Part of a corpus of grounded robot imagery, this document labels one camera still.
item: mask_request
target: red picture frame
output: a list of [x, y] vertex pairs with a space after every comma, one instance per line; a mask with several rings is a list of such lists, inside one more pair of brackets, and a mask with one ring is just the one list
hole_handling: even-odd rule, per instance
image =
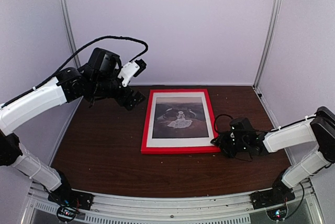
[[207, 123], [208, 132], [213, 132], [213, 137], [216, 138], [218, 134], [214, 131], [214, 113], [211, 106], [210, 98], [208, 91], [206, 89], [154, 89], [150, 91], [149, 100], [148, 100], [148, 109], [146, 114], [146, 121], [144, 124], [143, 139], [142, 139], [142, 154], [194, 154], [194, 153], [217, 153], [220, 152], [220, 149], [214, 145], [211, 145], [210, 142], [208, 146], [198, 146], [198, 147], [148, 147], [148, 137], [149, 137], [149, 126], [153, 124], [152, 110], [153, 110], [153, 99], [154, 95], [157, 93], [203, 93], [206, 101], [208, 110], [210, 124]]

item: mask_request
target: framed picture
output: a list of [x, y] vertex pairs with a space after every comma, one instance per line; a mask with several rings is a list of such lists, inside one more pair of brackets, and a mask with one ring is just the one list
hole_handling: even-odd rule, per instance
[[210, 141], [214, 114], [206, 89], [151, 90], [143, 154], [220, 152]]

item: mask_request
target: ventilation grille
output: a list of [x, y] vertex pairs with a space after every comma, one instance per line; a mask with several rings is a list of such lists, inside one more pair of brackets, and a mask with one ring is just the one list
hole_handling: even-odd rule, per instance
[[[175, 221], [134, 221], [134, 220], [119, 220], [116, 218], [111, 217], [102, 217], [102, 216], [94, 216], [90, 214], [86, 214], [85, 222], [91, 224], [160, 224], [160, 223], [173, 223]], [[230, 217], [230, 218], [222, 218], [218, 220], [212, 221], [195, 221], [195, 222], [188, 222], [188, 221], [178, 221], [178, 224], [251, 224], [250, 216], [243, 215], [237, 217]]]
[[57, 207], [39, 201], [36, 202], [35, 208], [51, 214], [55, 214], [57, 211]]

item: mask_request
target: dark brown table surface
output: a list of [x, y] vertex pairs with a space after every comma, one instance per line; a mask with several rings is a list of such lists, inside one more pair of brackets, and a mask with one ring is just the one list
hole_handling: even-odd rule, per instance
[[[134, 87], [149, 95], [155, 88]], [[214, 114], [248, 117], [257, 129], [272, 125], [251, 87], [190, 86], [207, 88]], [[148, 100], [133, 111], [113, 99], [92, 108], [82, 101], [53, 161], [75, 189], [139, 197], [192, 197], [241, 193], [271, 187], [278, 174], [290, 166], [284, 151], [254, 157], [252, 162], [228, 159], [221, 153], [143, 155], [141, 142]], [[228, 129], [228, 119], [218, 122]], [[246, 153], [238, 155], [247, 159]]]

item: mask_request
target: white panel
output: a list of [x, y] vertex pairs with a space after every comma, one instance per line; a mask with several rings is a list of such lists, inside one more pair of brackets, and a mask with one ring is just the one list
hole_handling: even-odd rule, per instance
[[[0, 0], [0, 103], [37, 85], [70, 55], [59, 0]], [[49, 163], [75, 103], [54, 108], [15, 131]], [[30, 181], [0, 167], [0, 222], [18, 223]]]
[[[260, 84], [281, 125], [325, 105], [335, 111], [335, 2], [283, 0], [270, 56]], [[291, 148], [299, 161], [314, 144]], [[335, 169], [321, 171], [312, 182], [326, 223], [333, 223]]]
[[[132, 84], [252, 84], [273, 0], [67, 0], [76, 45], [103, 35], [149, 44]], [[143, 46], [105, 41], [123, 62]], [[81, 54], [85, 62], [91, 52]]]

